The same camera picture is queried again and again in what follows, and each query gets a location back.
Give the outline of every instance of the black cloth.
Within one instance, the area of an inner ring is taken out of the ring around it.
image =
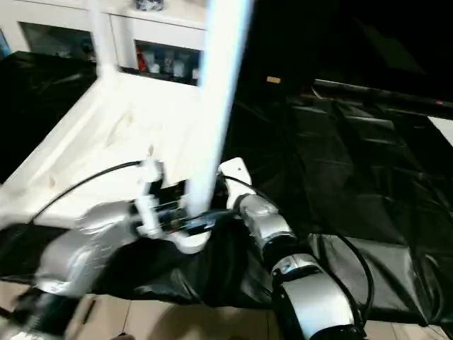
[[[223,158],[244,159],[253,184],[363,304],[363,270],[328,231],[351,238],[372,268],[372,319],[441,324],[449,332],[453,150],[443,135],[422,115],[331,101],[254,101],[240,92]],[[0,278],[32,282],[42,250],[63,232],[1,230]],[[235,307],[269,307],[270,290],[240,222],[213,231],[190,256],[169,242],[139,240],[119,250],[95,288],[127,299]]]
[[[16,52],[0,62],[3,183],[96,80],[96,65]]]

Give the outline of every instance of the black cable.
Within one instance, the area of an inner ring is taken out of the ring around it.
[[[41,214],[43,214],[48,208],[50,208],[51,205],[53,205],[55,202],[57,202],[59,199],[63,198],[64,196],[66,196],[68,193],[71,193],[72,191],[74,191],[75,189],[77,189],[79,186],[82,186],[84,185],[85,183],[93,180],[93,179],[96,179],[98,178],[99,176],[102,176],[102,175],[105,175],[105,174],[108,174],[110,172],[113,172],[113,171],[116,171],[116,170],[120,170],[120,169],[124,169],[124,168],[127,168],[127,167],[130,167],[130,166],[139,166],[140,164],[142,163],[142,161],[128,161],[126,163],[122,163],[122,164],[118,164],[118,165],[115,165],[115,166],[112,166],[110,168],[107,168],[105,170],[102,170],[100,172],[98,172],[97,174],[94,174],[94,175],[91,175],[87,178],[85,178],[84,180],[74,184],[73,186],[70,186],[68,189],[66,189],[65,191],[63,191],[62,193],[60,193],[57,197],[55,197],[53,200],[51,200],[47,205],[45,205],[40,211],[38,211],[30,220],[30,224],[34,224],[35,223],[35,220],[41,216]]]
[[[354,253],[355,257],[357,257],[357,260],[359,260],[360,265],[363,267],[363,271],[365,272],[365,276],[367,278],[367,285],[368,285],[368,291],[367,291],[367,299],[365,301],[365,306],[362,311],[362,327],[365,327],[365,324],[368,321],[369,314],[371,312],[371,309],[373,307],[373,301],[374,301],[374,279],[373,279],[373,274],[371,272],[371,269],[368,266],[367,261],[363,257],[363,255],[360,253],[360,250],[355,247],[354,244],[351,243],[349,239],[344,237],[343,235],[334,232],[334,235],[337,236],[341,241],[343,241],[346,246]]]
[[[264,192],[259,191],[257,188],[254,188],[251,184],[248,184],[248,183],[246,183],[244,181],[241,181],[240,179],[237,179],[236,177],[231,177],[231,176],[227,176],[227,175],[224,175],[224,174],[222,174],[222,176],[223,176],[224,179],[229,179],[229,180],[238,182],[238,183],[242,184],[243,186],[246,186],[247,188],[255,191],[258,194],[258,196],[261,196],[262,198],[267,200],[270,204],[272,204],[274,207],[276,207],[278,211],[281,211],[281,209],[278,207],[278,205],[273,200],[271,200],[269,198],[269,196],[267,196]]]

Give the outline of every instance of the white pole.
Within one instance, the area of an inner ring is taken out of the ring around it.
[[[188,183],[188,212],[206,211],[227,131],[253,0],[211,0],[200,86],[202,116]]]
[[[105,29],[110,29],[107,14],[101,13],[99,0],[88,0],[88,12],[91,17],[91,37],[96,53],[97,72],[99,77],[116,72],[113,64],[111,46],[107,41]]]

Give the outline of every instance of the floor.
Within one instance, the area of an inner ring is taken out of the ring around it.
[[[0,282],[0,305],[12,309],[14,296],[27,287]],[[69,328],[69,339],[109,340],[123,330],[136,340],[280,340],[271,311],[202,305],[177,306],[159,301],[134,301],[107,295],[96,297],[90,320],[80,330],[91,299],[85,297]],[[421,328],[412,324],[367,323],[370,340],[447,339],[439,327]]]

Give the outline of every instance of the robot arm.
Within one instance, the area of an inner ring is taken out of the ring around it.
[[[273,277],[273,309],[286,339],[362,339],[348,298],[276,207],[247,195],[239,211]]]
[[[225,174],[250,181],[240,159],[220,166]],[[190,217],[181,202],[180,183],[161,188],[157,176],[140,200],[90,209],[76,228],[54,240],[42,255],[33,288],[34,300],[19,304],[0,340],[21,334],[63,338],[82,297],[89,293],[112,255],[138,237],[167,239],[184,252],[199,251],[221,220],[239,216],[249,228],[273,278],[273,308],[286,339],[363,339],[340,286],[308,248],[299,245],[277,208],[245,186],[226,180],[230,209]]]

